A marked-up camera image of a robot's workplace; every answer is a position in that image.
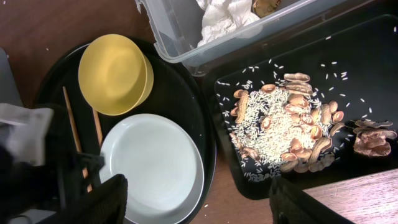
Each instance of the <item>plastic container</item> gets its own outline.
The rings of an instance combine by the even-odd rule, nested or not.
[[[204,11],[196,0],[136,0],[147,9],[155,47],[167,62],[197,67],[298,24],[316,26],[369,0],[282,0],[278,11],[197,48]]]
[[[218,149],[223,151],[236,187],[243,196],[254,200],[267,198],[269,195],[265,189],[271,186],[271,178],[259,182],[249,181],[252,174],[269,173],[267,164],[257,166],[252,159],[246,162],[241,159],[229,136],[232,125],[235,125],[234,118],[222,114],[235,107],[238,99],[233,97],[233,93],[243,89],[242,85],[248,80],[252,81],[252,87],[248,90],[252,92],[260,89],[262,81],[265,84],[274,83],[278,78],[282,79],[285,73],[306,73],[311,76],[309,84],[319,89],[316,98],[323,103],[337,101],[338,109],[345,113],[345,125],[354,127],[351,120],[365,119],[362,116],[367,114],[366,119],[389,120],[394,125],[388,129],[398,129],[398,106],[391,103],[398,98],[397,9],[398,2],[395,0],[374,1],[322,26],[305,30],[288,41],[270,46],[266,52],[257,48],[245,57],[241,55],[240,59],[228,62],[204,77],[202,91],[213,115]],[[343,72],[348,72],[347,80],[341,77]],[[388,156],[375,158],[355,153],[354,140],[352,129],[341,129],[333,136],[333,145],[338,150],[334,151],[334,147],[329,149],[339,160],[320,172],[298,174],[292,171],[282,173],[282,177],[301,189],[308,189],[398,169],[397,139],[389,140],[392,152]]]

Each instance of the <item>brown table surface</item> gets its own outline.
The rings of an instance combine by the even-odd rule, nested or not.
[[[134,0],[1,0],[0,47],[24,104],[32,105],[49,68],[81,43],[110,33],[154,42],[141,8],[139,14]],[[306,192],[356,223],[398,223],[397,186],[398,171],[392,170]],[[192,223],[272,223],[269,201],[244,198],[223,156],[205,204]]]

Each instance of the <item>white cloth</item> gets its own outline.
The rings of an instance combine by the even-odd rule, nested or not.
[[[260,18],[251,12],[251,0],[197,0],[205,10],[202,37],[198,47],[222,37]]]

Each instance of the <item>uncooked rice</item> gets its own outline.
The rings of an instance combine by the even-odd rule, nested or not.
[[[287,104],[289,95],[287,90],[278,88],[270,94],[261,90],[252,91],[249,94],[244,121],[233,126],[232,133],[238,137],[239,142],[244,147],[256,149],[259,153],[261,160],[256,161],[255,165],[258,167],[268,165],[271,172],[270,174],[245,173],[245,177],[249,178],[249,181],[259,182],[279,175],[279,167],[284,163],[280,155],[289,151],[293,138],[299,139],[304,148],[312,148],[315,144],[309,134],[303,134],[301,128],[294,127],[295,123],[285,111],[284,106]],[[309,113],[311,107],[319,108],[322,104],[318,98],[313,100],[308,97],[307,99],[309,99],[310,106],[303,108],[301,113]],[[259,124],[266,116],[271,116],[272,122],[269,129],[263,130],[259,128]],[[321,124],[320,118],[316,123],[322,128],[325,137],[330,136],[328,126]],[[304,126],[304,128],[309,133],[312,127]],[[235,146],[238,145],[235,139],[232,139],[232,142]]]

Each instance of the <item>chopsticks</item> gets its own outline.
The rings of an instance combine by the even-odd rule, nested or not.
[[[102,130],[101,130],[101,123],[100,123],[100,118],[98,117],[98,112],[93,108],[93,116],[94,116],[94,123],[95,123],[95,130],[97,132],[97,137],[98,137],[98,144],[99,147],[101,148],[102,146]]]
[[[70,126],[72,127],[73,140],[75,141],[75,146],[76,146],[77,152],[81,153],[81,145],[80,145],[80,141],[79,141],[79,136],[77,134],[75,119],[73,118],[72,108],[70,107],[67,89],[64,86],[62,87],[62,89],[63,89],[63,96],[65,97],[65,102],[67,104]],[[86,178],[87,176],[88,176],[87,168],[84,168],[83,169],[83,177]],[[93,190],[93,188],[91,185],[87,186],[87,192],[91,192],[92,190]]]

